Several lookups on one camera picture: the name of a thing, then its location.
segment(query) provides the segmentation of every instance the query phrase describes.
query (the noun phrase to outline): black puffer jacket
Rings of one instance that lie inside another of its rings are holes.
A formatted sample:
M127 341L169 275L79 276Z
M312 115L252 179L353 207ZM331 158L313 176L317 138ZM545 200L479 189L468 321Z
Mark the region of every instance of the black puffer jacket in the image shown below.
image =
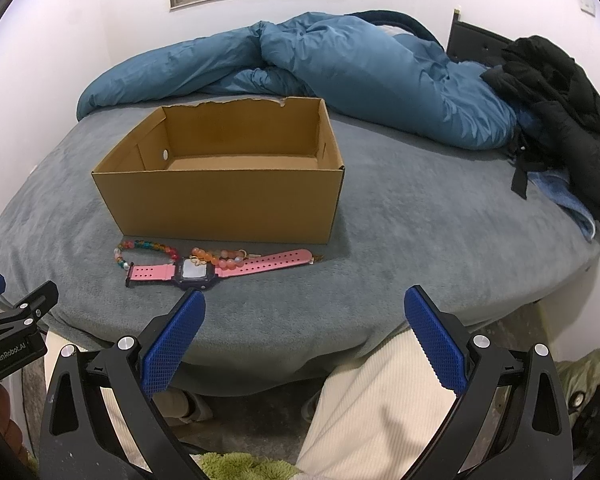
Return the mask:
M502 57L504 64L482 78L501 98L538 116L555 142L552 163L568 168L572 192L600 221L600 95L573 58L546 38L516 40Z

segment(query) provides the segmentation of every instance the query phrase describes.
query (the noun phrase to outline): watch screen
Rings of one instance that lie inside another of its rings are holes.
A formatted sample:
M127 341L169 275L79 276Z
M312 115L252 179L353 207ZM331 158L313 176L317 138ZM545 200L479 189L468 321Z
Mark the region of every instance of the watch screen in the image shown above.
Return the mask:
M206 264L194 265L188 258L182 264L182 277L186 280L195 280L206 276Z

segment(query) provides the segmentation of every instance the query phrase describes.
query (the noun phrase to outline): white wall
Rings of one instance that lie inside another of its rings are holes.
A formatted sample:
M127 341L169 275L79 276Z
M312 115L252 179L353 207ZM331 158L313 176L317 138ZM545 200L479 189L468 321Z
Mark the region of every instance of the white wall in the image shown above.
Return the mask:
M94 0L14 0L0 20L0 213L75 124L85 86L110 66Z
M547 36L600 92L600 4L593 18L577 0L219 0L176 10L169 0L15 0L0 22L0 211L75 123L80 92L112 64L306 10L400 10L446 44L456 6L463 20L509 38ZM600 346L600 264L544 304L555 354Z

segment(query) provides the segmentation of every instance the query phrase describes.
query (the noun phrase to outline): colorful beaded bracelet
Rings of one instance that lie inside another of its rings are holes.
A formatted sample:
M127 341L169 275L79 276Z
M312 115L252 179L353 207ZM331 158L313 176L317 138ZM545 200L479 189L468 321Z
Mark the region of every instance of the colorful beaded bracelet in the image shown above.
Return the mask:
M157 244L156 242L145 242L144 240L129 240L127 242L120 242L118 246L113 249L113 257L116 263L125 270L129 270L129 264L122 258L122 251L124 249L150 249L152 251L161 251L168 254L173 262L179 259L178 251L173 247Z

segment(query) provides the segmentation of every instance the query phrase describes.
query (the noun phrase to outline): screw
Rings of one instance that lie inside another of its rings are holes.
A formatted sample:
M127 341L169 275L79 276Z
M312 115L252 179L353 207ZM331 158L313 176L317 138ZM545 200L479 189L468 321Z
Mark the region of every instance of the screw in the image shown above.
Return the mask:
M536 351L536 354L541 355L541 356L545 356L545 355L549 355L549 349L544 346L542 343L538 343L536 346L534 346L534 350Z
M136 344L136 340L129 335L125 335L118 341L118 348L121 350L129 350L133 345Z
M478 334L474 337L474 345L478 348L487 348L491 344L489 338L485 335Z
M62 347L62 350L60 351L60 355L62 357L71 357L73 354L75 354L75 346L74 345L65 345Z

